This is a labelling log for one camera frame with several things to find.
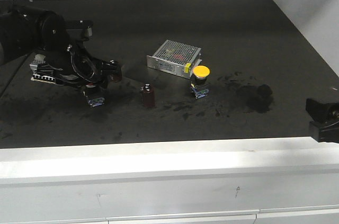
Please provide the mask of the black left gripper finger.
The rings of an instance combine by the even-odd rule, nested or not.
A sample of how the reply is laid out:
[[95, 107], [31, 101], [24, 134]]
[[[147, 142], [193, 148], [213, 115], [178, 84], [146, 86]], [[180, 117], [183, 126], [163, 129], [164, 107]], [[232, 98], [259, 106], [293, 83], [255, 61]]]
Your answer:
[[100, 65], [101, 75], [115, 75], [119, 74], [119, 63], [116, 61], [101, 61]]
[[97, 75], [95, 74], [94, 76], [90, 77], [90, 82], [94, 86], [101, 87], [103, 89], [106, 89], [108, 87], [109, 83], [109, 75]]

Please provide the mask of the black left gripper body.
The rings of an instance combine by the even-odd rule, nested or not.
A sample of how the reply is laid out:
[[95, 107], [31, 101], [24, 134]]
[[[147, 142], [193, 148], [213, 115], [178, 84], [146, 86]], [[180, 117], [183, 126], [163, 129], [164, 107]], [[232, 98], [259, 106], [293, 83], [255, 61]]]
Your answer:
[[57, 69], [56, 75], [64, 82], [63, 86], [80, 88], [91, 84], [90, 77], [101, 75], [101, 60], [93, 58], [82, 45], [70, 44], [65, 50], [40, 50], [45, 61]]

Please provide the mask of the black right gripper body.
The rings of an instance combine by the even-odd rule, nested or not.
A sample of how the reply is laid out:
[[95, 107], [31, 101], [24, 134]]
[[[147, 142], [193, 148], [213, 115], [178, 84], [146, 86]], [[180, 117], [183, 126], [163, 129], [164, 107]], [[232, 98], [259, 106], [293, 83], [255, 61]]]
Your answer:
[[308, 98], [305, 109], [312, 118], [310, 136], [317, 142], [338, 144], [338, 102], [321, 103]]

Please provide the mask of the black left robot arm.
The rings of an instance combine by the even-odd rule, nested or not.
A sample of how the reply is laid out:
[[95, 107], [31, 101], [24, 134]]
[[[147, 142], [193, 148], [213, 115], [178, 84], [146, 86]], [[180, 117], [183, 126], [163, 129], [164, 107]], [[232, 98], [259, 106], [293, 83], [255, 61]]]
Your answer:
[[1, 64], [34, 53], [32, 80], [81, 88], [107, 88], [122, 79], [120, 64], [91, 56], [84, 42], [92, 35], [91, 20], [65, 21], [49, 10], [14, 5], [1, 15]]

